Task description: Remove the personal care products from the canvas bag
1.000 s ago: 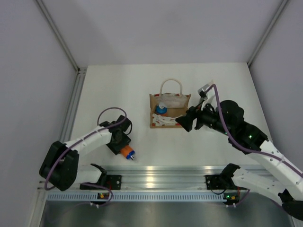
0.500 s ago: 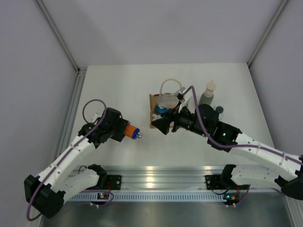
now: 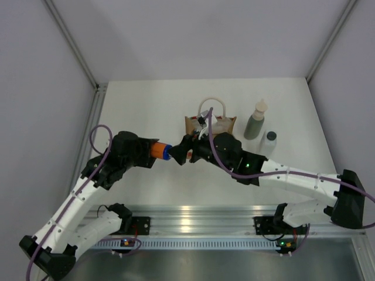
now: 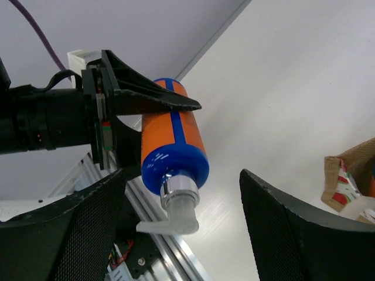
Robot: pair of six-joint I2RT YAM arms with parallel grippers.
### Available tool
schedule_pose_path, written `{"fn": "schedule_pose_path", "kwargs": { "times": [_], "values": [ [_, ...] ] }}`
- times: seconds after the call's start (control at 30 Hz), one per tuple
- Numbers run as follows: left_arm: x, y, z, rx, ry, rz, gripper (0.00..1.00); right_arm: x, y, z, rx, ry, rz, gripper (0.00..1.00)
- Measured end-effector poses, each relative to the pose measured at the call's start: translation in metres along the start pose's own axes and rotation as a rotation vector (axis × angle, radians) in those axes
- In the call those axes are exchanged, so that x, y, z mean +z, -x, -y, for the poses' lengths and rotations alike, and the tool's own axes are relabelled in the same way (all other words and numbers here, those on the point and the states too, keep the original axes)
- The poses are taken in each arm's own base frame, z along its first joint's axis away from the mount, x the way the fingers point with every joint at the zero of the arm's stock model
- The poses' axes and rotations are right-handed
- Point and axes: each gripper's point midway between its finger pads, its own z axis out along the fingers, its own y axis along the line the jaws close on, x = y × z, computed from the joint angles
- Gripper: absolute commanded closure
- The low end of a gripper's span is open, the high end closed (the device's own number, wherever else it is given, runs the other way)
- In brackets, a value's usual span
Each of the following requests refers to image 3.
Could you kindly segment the grey-green bottle beige cap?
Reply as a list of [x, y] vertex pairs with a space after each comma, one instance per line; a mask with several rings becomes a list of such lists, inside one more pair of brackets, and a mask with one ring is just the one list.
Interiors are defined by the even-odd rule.
[[253, 140], [259, 135], [264, 123], [264, 114], [267, 109], [268, 106], [263, 99], [256, 103], [255, 110], [249, 117], [244, 131], [244, 137], [247, 140]]

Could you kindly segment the watermelon print canvas bag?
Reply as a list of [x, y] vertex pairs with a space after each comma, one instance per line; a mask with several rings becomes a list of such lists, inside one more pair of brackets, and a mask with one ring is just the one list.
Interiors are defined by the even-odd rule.
[[202, 107], [203, 104], [206, 101], [213, 100], [217, 101], [221, 104], [222, 107], [222, 114], [221, 115], [214, 115], [212, 114], [212, 135], [215, 137], [216, 135], [226, 132], [229, 134], [233, 134], [233, 128], [234, 124], [237, 120], [237, 117], [229, 117], [226, 115], [226, 105], [225, 103], [216, 97], [207, 97], [203, 99], [199, 106], [198, 106], [198, 112], [194, 116], [186, 116], [185, 117], [185, 133], [188, 135], [195, 135], [198, 134], [199, 139], [203, 136], [206, 136], [209, 134], [209, 117], [208, 113], [209, 111], [203, 111]]

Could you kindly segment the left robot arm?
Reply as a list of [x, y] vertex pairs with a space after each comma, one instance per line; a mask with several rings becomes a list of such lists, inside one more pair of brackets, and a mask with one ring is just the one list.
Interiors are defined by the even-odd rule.
[[34, 235], [25, 235], [19, 246], [29, 257], [26, 280], [37, 266], [52, 280], [62, 280], [78, 259], [94, 244], [113, 233], [126, 234], [132, 227], [132, 212], [122, 204], [109, 206], [94, 222], [79, 224], [114, 183], [129, 169], [150, 169], [156, 159], [169, 158], [169, 145], [158, 139], [141, 138], [121, 131], [109, 135], [108, 147], [90, 159], [72, 191], [54, 215]]

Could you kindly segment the white square bottle grey cap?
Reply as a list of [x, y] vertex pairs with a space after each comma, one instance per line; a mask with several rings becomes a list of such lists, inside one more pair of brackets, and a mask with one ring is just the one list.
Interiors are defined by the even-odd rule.
[[277, 133], [275, 131], [265, 131], [259, 146], [259, 153], [269, 157], [277, 145]]

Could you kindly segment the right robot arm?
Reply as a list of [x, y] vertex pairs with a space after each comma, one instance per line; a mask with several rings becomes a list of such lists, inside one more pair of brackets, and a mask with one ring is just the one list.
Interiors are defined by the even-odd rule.
[[222, 168], [241, 184], [279, 188], [309, 197], [302, 203], [278, 205], [272, 219], [278, 232], [327, 221], [348, 229], [364, 227], [365, 190], [351, 170], [342, 174], [313, 174], [293, 169], [244, 150], [241, 142], [229, 133], [213, 138], [185, 135], [168, 153], [180, 165], [202, 159]]

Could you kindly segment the dark blue pump bottle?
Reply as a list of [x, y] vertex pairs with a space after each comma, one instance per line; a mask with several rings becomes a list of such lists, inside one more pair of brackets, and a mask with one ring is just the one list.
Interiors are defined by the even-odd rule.
[[169, 155], [169, 150], [172, 145], [166, 143], [155, 142], [151, 145], [150, 155], [152, 158], [169, 160], [171, 156]]

